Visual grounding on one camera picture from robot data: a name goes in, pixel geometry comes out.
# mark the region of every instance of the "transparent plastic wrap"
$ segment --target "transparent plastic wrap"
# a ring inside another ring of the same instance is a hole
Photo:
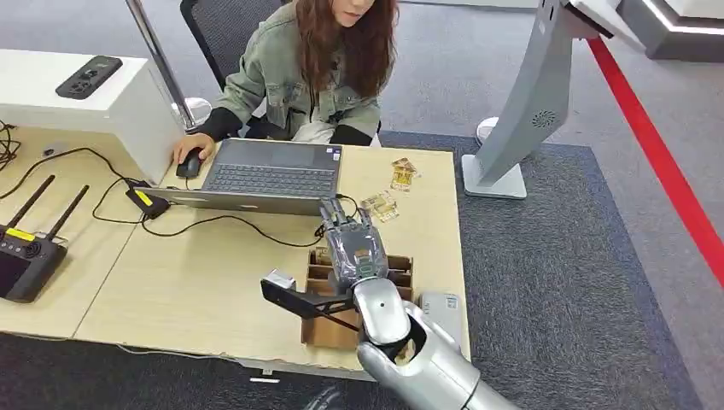
[[[337,295],[369,278],[386,278],[388,260],[380,232],[370,215],[359,209],[358,222],[346,216],[339,200],[323,200],[322,219],[334,272],[329,281]]]

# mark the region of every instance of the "office chair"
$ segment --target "office chair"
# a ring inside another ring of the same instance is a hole
[[[221,89],[226,76],[239,72],[259,23],[287,3],[284,0],[182,0],[181,15]]]

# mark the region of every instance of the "robot finger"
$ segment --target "robot finger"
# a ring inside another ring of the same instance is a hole
[[[359,208],[357,211],[359,212],[359,220],[362,222],[362,225],[368,228],[371,227],[372,219],[370,218],[370,213],[367,212],[367,209]]]
[[[327,231],[335,229],[335,221],[330,215],[330,208],[330,200],[323,199],[322,206],[319,207],[319,213],[322,214],[322,224],[324,225],[324,229]]]
[[[337,219],[337,224],[341,225],[345,222],[347,222],[347,216],[344,214],[344,208],[342,208],[342,203],[337,198],[332,198],[332,208],[335,210],[335,217]]]

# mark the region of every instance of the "red stripe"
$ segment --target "red stripe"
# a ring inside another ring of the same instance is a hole
[[[686,182],[684,174],[676,165],[674,157],[666,148],[661,135],[604,42],[601,38],[589,39],[588,45],[674,209],[709,264],[711,272],[719,280],[719,284],[724,286],[724,244],[699,204],[692,187]]]

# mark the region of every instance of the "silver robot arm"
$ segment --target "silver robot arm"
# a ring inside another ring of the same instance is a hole
[[[330,282],[337,294],[353,292],[362,316],[366,341],[357,348],[362,367],[414,410],[518,409],[480,379],[480,371],[450,335],[422,309],[402,301],[387,279],[387,255],[366,211],[359,210],[357,222],[336,199],[324,200],[320,210],[335,268]],[[409,340],[415,346],[413,358],[395,364]]]
[[[375,344],[362,342],[357,357],[382,386],[393,390],[414,410],[513,410],[518,409],[480,379],[460,347],[422,309],[403,302],[412,322],[415,355],[397,365]]]

